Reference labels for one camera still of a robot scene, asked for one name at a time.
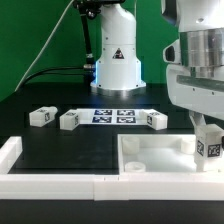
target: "black table surface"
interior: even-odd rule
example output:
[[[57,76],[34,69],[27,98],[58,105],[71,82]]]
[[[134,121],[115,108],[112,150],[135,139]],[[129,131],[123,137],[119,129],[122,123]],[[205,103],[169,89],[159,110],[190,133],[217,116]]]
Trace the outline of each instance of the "black table surface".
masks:
[[[54,122],[30,127],[29,113],[56,106]],[[155,109],[168,115],[168,128],[80,125],[62,131],[69,109]],[[207,118],[223,128],[223,122]],[[171,104],[166,85],[148,85],[144,95],[94,95],[83,84],[34,83],[0,103],[0,144],[22,136],[23,153],[10,174],[118,174],[118,134],[193,134],[188,111]],[[0,223],[224,223],[224,202],[215,201],[35,201],[1,200]]]

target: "white block with marker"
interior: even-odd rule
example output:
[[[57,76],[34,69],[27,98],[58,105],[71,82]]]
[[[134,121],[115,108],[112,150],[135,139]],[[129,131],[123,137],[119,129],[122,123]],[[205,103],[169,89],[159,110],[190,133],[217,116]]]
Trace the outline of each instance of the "white block with marker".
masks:
[[[155,130],[162,130],[167,128],[168,117],[156,110],[141,111],[142,117],[147,117],[147,124]]]
[[[55,114],[58,112],[56,107],[41,107],[29,114],[30,125],[43,127],[55,119]]]
[[[72,131],[79,125],[79,113],[77,110],[69,110],[60,117],[60,129]]]

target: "cable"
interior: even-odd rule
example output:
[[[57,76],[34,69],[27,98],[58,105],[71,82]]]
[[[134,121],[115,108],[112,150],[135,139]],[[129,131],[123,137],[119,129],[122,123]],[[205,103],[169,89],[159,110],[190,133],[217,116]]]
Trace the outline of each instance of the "cable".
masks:
[[[22,79],[20,80],[19,84],[17,85],[15,91],[17,91],[20,88],[21,83],[26,79],[27,75],[29,74],[29,72],[31,71],[31,69],[34,67],[34,65],[37,63],[37,61],[39,60],[39,58],[42,56],[43,52],[45,51],[45,49],[47,48],[48,44],[50,43],[52,37],[54,36],[55,32],[57,31],[59,25],[61,24],[62,20],[64,19],[64,16],[66,15],[68,9],[70,8],[70,6],[72,5],[74,0],[72,0],[68,6],[65,8],[64,12],[62,13],[60,19],[58,20],[56,26],[54,27],[53,31],[51,32],[50,36],[48,37],[46,43],[44,44],[43,48],[41,49],[41,51],[39,52],[39,54],[37,55],[37,57],[35,58],[35,60],[32,62],[32,64],[30,65],[30,67],[27,69],[27,71],[25,72],[25,74],[23,75]]]
[[[28,77],[26,77],[24,80],[22,80],[22,82],[20,83],[20,86],[18,87],[18,90],[23,87],[29,80],[39,76],[39,75],[43,75],[43,74],[47,74],[48,72],[51,71],[66,71],[66,70],[83,70],[82,66],[77,66],[77,67],[52,67],[52,68],[47,68],[47,69],[43,69],[40,70]]]
[[[38,76],[42,76],[42,75],[83,75],[83,76],[88,76],[91,75],[92,73],[83,73],[83,74],[75,74],[75,73],[58,73],[58,72],[44,72],[44,73],[35,73],[33,75],[30,75],[29,77],[26,78],[26,80],[23,81],[23,83],[21,83],[20,88],[23,87],[27,82],[29,82],[31,79],[38,77]]]

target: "black cable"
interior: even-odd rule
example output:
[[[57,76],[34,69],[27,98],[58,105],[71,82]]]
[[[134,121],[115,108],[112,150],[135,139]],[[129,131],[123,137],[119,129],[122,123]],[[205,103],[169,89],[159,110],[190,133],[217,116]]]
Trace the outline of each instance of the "black cable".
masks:
[[[72,75],[83,75],[83,76],[88,76],[88,75],[92,75],[91,74],[87,74],[87,73],[84,73],[84,74],[74,74],[74,73],[35,73],[33,75],[30,75],[29,77],[27,77],[27,79],[21,84],[21,88],[27,83],[29,82],[31,79],[35,78],[35,77],[38,77],[38,76],[42,76],[42,75],[69,75],[69,76],[72,76]]]
[[[92,53],[92,47],[91,47],[91,41],[90,41],[90,34],[89,34],[89,27],[88,27],[88,21],[87,21],[87,8],[86,8],[86,2],[79,2],[77,0],[73,3],[74,7],[79,10],[82,28],[83,28],[83,34],[84,34],[84,43],[85,43],[85,50],[86,50],[86,63],[95,65],[95,60]],[[88,77],[84,77],[84,83],[87,86],[90,86],[90,83],[95,79],[94,75],[90,75]]]
[[[83,71],[83,67],[52,67],[52,68],[47,68],[47,69],[43,69],[41,71],[38,71],[30,76],[28,76],[20,85],[20,88],[22,88],[27,82],[29,82],[31,79],[38,77],[38,76],[42,76],[42,75],[92,75],[92,73],[84,73],[84,74],[74,74],[74,73],[58,73],[58,72],[52,72],[51,71],[68,71],[68,70],[82,70]]]

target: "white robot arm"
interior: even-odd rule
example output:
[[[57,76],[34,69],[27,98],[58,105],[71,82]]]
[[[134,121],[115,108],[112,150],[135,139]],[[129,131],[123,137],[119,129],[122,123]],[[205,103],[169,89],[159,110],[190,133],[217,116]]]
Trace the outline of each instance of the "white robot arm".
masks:
[[[102,54],[96,62],[92,92],[122,97],[144,92],[141,62],[136,57],[136,19],[118,4],[124,1],[75,1],[75,7],[88,18],[101,15]]]
[[[224,131],[203,114],[224,120],[224,0],[162,0],[162,14],[179,28],[163,53],[171,102],[190,110],[198,170],[219,169]]]

